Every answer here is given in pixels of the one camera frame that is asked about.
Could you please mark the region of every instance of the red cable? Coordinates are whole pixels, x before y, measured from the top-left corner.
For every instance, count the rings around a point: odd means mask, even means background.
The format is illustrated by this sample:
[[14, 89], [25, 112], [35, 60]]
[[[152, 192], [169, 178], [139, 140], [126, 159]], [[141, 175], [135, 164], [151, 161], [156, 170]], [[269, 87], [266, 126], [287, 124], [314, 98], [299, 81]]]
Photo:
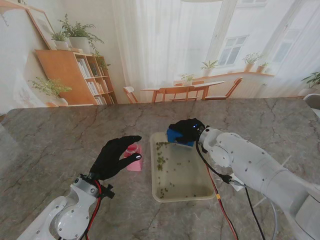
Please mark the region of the red cable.
[[238, 237], [237, 237], [237, 234], [236, 234], [236, 232], [235, 232], [235, 230], [234, 230], [234, 228], [233, 228], [233, 226], [232, 226], [232, 224], [231, 224], [231, 222], [229, 221], [229, 218], [228, 218], [228, 216], [227, 216], [227, 214], [226, 214], [226, 211], [225, 211], [225, 209], [223, 208], [223, 205], [222, 205], [222, 202], [221, 202], [221, 199], [220, 199], [220, 195], [219, 195], [219, 193], [218, 193], [218, 190], [217, 190], [217, 187], [216, 187], [216, 185], [215, 185], [215, 182], [214, 182], [214, 180], [213, 180], [213, 178], [212, 178], [212, 176], [211, 176], [211, 174], [210, 174], [210, 172], [209, 172], [208, 166], [206, 166], [206, 170], [208, 171], [209, 177], [210, 177], [210, 179], [211, 179], [211, 182], [212, 182], [212, 185], [213, 185], [213, 188], [214, 188], [214, 192], [215, 192], [215, 195], [216, 195], [216, 199], [217, 199], [218, 202], [219, 202], [221, 211], [222, 211], [222, 213], [223, 213], [226, 221], [227, 221], [228, 224], [229, 224], [229, 227], [230, 227], [230, 229], [231, 229], [231, 231], [232, 231], [232, 234], [233, 234], [234, 238], [235, 238], [236, 240], [239, 240]]
[[[97, 181], [97, 180], [94, 180], [94, 181], [95, 181], [95, 184], [96, 184], [97, 187], [98, 187], [99, 194], [101, 194], [101, 193], [102, 193], [102, 190], [101, 190], [100, 182]], [[97, 215], [98, 207], [99, 207], [99, 205], [100, 205], [100, 202], [101, 202], [101, 197], [98, 197], [98, 202], [97, 202], [97, 204], [96, 204], [96, 206], [95, 206], [95, 209], [94, 209], [94, 211], [93, 211], [91, 221], [89, 222], [88, 232], [89, 232], [89, 230], [90, 230], [90, 228], [91, 228], [91, 225], [92, 225], [92, 223], [94, 222], [94, 219], [95, 219], [95, 217], [96, 217], [96, 215]], [[87, 240], [89, 240], [88, 233], [85, 234], [85, 237], [86, 237]]]

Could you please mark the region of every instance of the sheer curtain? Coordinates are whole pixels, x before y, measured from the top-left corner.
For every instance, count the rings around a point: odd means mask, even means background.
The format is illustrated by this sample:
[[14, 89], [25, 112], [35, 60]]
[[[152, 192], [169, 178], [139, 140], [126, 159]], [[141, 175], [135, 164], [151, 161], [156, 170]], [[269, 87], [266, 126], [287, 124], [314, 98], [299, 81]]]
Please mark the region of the sheer curtain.
[[221, 4], [113, 0], [126, 85], [139, 97], [140, 89], [172, 86], [180, 74], [200, 72]]
[[[302, 18], [308, 19], [305, 25], [301, 25]], [[267, 97], [296, 96], [302, 88], [307, 88], [301, 80], [310, 73], [320, 72], [320, 1], [306, 1], [291, 27], [294, 30], [301, 29], [300, 34], [272, 84], [268, 84], [276, 94]]]

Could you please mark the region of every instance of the picture frame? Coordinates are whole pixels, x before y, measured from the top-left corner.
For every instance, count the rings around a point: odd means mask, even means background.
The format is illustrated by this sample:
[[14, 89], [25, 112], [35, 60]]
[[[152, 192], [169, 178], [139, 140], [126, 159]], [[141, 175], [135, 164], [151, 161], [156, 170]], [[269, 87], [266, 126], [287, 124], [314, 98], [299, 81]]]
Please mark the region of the picture frame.
[[56, 44], [51, 39], [51, 34], [54, 34], [55, 31], [52, 28], [49, 19], [46, 13], [40, 9], [29, 7], [26, 9], [28, 15], [30, 16], [34, 26], [40, 33], [41, 37], [43, 38], [45, 44], [50, 50], [56, 50]]

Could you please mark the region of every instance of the white tray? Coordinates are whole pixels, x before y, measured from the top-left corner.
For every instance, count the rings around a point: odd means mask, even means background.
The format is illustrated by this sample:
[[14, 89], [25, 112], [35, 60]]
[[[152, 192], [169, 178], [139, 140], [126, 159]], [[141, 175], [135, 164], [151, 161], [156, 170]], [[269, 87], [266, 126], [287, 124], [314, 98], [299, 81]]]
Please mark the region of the white tray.
[[150, 146], [152, 195], [155, 200], [168, 203], [214, 197], [206, 165], [195, 146], [168, 143], [165, 132], [154, 133], [150, 137]]

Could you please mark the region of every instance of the dining table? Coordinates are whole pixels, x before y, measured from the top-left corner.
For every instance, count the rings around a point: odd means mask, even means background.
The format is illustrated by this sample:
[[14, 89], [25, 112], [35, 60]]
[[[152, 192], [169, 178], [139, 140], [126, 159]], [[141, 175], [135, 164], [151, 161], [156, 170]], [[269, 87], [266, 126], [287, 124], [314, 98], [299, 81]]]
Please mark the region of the dining table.
[[[208, 96], [208, 92], [209, 92], [209, 87], [210, 86], [213, 86], [213, 85], [218, 85], [218, 84], [223, 84], [225, 81], [213, 81], [213, 82], [207, 82], [207, 83], [202, 83], [202, 84], [197, 84], [197, 85], [193, 85], [194, 86], [194, 91], [201, 91], [203, 90], [203, 93], [202, 93], [202, 100], [205, 100], [206, 97]], [[153, 95], [152, 95], [152, 100], [151, 102], [152, 103], [155, 103], [156, 102], [156, 98], [157, 98], [157, 95], [159, 93], [159, 88], [143, 88], [143, 89], [140, 89], [140, 91], [150, 91], [150, 92], [153, 92]]]

